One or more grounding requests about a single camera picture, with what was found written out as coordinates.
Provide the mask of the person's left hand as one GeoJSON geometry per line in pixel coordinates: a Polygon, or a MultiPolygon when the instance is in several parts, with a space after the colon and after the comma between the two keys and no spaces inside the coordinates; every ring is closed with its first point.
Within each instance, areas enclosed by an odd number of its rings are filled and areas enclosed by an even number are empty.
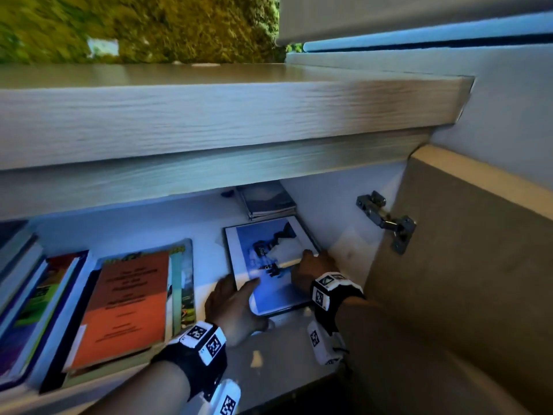
{"type": "Polygon", "coordinates": [[[230,348],[237,347],[254,333],[274,328],[269,318],[252,312],[249,300],[237,297],[239,290],[234,276],[228,274],[218,280],[204,306],[205,321],[221,328],[230,348]]]}

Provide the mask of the person's right hand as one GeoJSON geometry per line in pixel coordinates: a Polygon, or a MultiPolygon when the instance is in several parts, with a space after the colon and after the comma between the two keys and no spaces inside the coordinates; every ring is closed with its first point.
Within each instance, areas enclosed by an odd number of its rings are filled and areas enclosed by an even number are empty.
{"type": "Polygon", "coordinates": [[[291,272],[292,284],[305,293],[309,293],[312,282],[329,272],[339,272],[334,258],[324,250],[324,265],[301,265],[301,261],[291,272]]]}

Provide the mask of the blue and white picture book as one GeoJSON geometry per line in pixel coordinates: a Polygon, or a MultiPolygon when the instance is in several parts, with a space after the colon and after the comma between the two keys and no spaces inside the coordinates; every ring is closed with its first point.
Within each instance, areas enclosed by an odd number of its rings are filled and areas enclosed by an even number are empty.
{"type": "Polygon", "coordinates": [[[254,314],[270,318],[309,305],[291,273],[304,250],[317,256],[320,248],[296,216],[226,227],[222,234],[237,289],[260,280],[249,298],[254,314]]]}

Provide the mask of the person's right forearm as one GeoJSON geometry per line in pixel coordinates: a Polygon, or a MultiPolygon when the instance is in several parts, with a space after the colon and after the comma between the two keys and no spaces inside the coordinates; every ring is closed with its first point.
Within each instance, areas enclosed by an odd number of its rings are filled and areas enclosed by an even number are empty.
{"type": "Polygon", "coordinates": [[[347,298],[335,322],[363,390],[383,415],[531,415],[483,371],[376,302],[347,298]]]}

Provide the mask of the person's left forearm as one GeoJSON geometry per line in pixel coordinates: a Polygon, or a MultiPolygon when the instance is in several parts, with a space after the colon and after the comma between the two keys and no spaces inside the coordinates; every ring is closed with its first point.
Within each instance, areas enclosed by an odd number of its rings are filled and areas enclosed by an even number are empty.
{"type": "Polygon", "coordinates": [[[190,398],[190,382],[174,363],[141,370],[80,415],[179,415],[190,398]]]}

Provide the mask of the green cover book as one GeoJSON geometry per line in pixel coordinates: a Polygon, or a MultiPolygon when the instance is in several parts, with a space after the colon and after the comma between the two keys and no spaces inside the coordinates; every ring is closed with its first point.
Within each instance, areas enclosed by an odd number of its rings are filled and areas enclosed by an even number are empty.
{"type": "Polygon", "coordinates": [[[83,293],[82,298],[84,299],[84,302],[79,304],[79,315],[81,318],[78,321],[72,321],[71,327],[74,328],[74,332],[70,334],[69,338],[73,339],[73,342],[71,343],[71,347],[68,349],[63,367],[60,369],[60,379],[57,380],[57,386],[67,389],[80,384],[93,382],[98,379],[104,379],[108,376],[142,366],[148,363],[149,360],[157,352],[159,352],[170,339],[180,333],[182,329],[193,324],[196,321],[196,315],[192,263],[192,241],[189,238],[185,238],[174,244],[133,253],[118,254],[101,259],[89,278],[89,280],[92,281],[91,286],[87,286],[86,291],[83,293]],[[76,370],[73,372],[64,372],[64,364],[75,340],[80,322],[84,317],[87,304],[99,279],[102,267],[114,262],[128,261],[158,251],[167,251],[170,258],[167,286],[166,327],[165,339],[163,342],[161,344],[154,345],[151,348],[136,351],[132,354],[122,356],[105,363],[98,363],[86,369],[76,370]]]}

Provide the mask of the small stack of grey books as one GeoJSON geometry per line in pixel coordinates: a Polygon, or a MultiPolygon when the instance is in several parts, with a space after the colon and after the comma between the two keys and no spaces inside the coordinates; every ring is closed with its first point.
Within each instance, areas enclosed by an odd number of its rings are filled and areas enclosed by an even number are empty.
{"type": "Polygon", "coordinates": [[[279,180],[236,186],[249,222],[293,216],[297,205],[279,180]]]}

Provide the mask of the metal cabinet hinge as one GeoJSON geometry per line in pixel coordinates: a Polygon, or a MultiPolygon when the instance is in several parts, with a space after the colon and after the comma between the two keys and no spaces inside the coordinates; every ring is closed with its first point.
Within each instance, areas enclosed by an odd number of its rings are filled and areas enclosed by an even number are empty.
{"type": "Polygon", "coordinates": [[[386,203],[386,198],[376,190],[368,195],[360,195],[356,199],[356,206],[363,211],[372,223],[393,234],[391,249],[397,254],[403,255],[417,228],[417,223],[407,215],[392,218],[384,210],[386,203]]]}

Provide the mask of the orange cover book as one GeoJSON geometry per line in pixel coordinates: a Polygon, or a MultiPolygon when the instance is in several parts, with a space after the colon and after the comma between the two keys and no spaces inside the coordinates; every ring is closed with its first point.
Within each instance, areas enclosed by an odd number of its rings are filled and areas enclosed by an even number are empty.
{"type": "Polygon", "coordinates": [[[169,253],[158,251],[104,265],[64,372],[161,344],[165,339],[169,253]]]}

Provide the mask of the beige cabinet door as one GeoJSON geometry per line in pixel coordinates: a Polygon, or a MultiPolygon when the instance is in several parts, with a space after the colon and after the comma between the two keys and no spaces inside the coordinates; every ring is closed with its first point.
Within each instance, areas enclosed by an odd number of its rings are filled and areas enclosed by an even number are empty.
{"type": "Polygon", "coordinates": [[[553,415],[553,191],[426,145],[391,214],[416,229],[403,254],[384,235],[367,296],[553,415]]]}

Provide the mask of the light wood cabinet top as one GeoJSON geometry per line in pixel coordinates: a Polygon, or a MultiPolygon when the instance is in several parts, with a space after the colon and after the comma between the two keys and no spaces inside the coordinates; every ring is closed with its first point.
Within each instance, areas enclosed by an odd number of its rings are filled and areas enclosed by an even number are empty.
{"type": "Polygon", "coordinates": [[[0,66],[0,221],[405,160],[474,79],[285,64],[0,66]]]}

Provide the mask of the colourful cover book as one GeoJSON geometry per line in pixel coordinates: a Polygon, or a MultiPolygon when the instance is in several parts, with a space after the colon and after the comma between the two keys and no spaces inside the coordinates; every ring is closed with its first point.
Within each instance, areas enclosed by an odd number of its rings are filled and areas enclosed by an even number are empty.
{"type": "Polygon", "coordinates": [[[25,393],[56,320],[90,251],[46,258],[22,301],[0,326],[0,399],[25,393]]]}

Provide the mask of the white ledge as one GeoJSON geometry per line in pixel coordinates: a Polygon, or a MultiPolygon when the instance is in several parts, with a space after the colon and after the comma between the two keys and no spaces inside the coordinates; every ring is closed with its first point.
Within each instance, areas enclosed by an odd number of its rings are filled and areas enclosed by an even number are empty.
{"type": "Polygon", "coordinates": [[[553,0],[280,0],[277,43],[308,52],[553,44],[553,0]]]}

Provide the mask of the white label tag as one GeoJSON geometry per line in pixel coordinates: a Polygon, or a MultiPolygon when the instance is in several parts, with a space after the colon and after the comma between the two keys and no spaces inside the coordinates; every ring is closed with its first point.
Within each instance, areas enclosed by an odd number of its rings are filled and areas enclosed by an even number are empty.
{"type": "Polygon", "coordinates": [[[89,58],[112,56],[118,57],[120,55],[119,43],[116,39],[98,39],[87,38],[87,46],[89,49],[89,58]]]}

